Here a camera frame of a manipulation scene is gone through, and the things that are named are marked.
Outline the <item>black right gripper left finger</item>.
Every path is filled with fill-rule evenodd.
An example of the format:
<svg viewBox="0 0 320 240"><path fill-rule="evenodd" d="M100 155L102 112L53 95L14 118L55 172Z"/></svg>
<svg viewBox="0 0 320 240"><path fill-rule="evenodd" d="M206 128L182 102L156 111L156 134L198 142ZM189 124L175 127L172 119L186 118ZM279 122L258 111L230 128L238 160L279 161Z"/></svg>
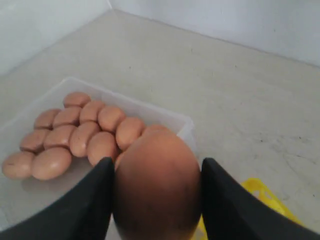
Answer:
<svg viewBox="0 0 320 240"><path fill-rule="evenodd" d="M104 240L112 213L114 164L104 157L70 191L0 232L2 240Z"/></svg>

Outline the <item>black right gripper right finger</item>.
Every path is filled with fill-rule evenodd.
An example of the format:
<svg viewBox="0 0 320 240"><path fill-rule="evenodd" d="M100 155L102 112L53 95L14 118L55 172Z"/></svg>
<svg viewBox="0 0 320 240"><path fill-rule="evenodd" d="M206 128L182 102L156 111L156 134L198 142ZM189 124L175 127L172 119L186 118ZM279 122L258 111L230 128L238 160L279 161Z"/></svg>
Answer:
<svg viewBox="0 0 320 240"><path fill-rule="evenodd" d="M318 240L319 233L269 208L215 159L201 167L202 217L210 240Z"/></svg>

